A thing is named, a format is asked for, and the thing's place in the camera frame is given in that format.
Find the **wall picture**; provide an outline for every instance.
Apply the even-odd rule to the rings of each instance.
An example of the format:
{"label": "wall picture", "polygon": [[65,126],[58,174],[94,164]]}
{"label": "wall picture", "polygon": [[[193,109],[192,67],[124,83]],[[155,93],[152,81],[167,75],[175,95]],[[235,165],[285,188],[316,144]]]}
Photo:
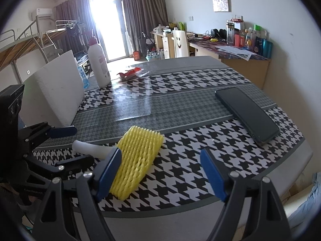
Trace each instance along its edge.
{"label": "wall picture", "polygon": [[214,12],[228,12],[229,0],[213,0]]}

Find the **black smartphone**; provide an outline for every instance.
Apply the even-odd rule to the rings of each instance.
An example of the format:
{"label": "black smartphone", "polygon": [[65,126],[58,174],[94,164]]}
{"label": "black smartphone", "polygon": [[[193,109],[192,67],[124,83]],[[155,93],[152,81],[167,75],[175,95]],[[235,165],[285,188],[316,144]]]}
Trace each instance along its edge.
{"label": "black smartphone", "polygon": [[279,127],[253,100],[236,87],[217,90],[216,97],[262,146],[280,133]]}

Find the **chair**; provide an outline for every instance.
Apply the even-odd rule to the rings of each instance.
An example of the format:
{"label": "chair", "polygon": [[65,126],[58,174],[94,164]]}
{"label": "chair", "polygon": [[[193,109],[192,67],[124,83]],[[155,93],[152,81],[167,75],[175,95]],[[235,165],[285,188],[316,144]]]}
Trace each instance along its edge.
{"label": "chair", "polygon": [[73,52],[47,63],[24,81],[20,117],[27,125],[47,121],[55,127],[71,125],[84,98]]}
{"label": "chair", "polygon": [[185,31],[174,30],[173,36],[176,58],[189,57],[189,46]]}

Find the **glass door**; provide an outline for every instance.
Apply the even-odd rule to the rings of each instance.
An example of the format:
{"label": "glass door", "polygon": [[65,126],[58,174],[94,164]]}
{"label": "glass door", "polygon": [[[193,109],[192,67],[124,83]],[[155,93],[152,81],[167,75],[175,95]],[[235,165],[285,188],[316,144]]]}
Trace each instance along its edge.
{"label": "glass door", "polygon": [[107,62],[129,57],[123,0],[92,0],[91,6]]}

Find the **air conditioner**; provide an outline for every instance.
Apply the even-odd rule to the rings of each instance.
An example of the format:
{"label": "air conditioner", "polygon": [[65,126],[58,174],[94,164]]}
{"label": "air conditioner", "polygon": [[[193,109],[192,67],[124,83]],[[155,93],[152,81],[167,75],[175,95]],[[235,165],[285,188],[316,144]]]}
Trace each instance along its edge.
{"label": "air conditioner", "polygon": [[33,21],[38,17],[52,17],[52,9],[51,8],[37,8],[32,12]]}

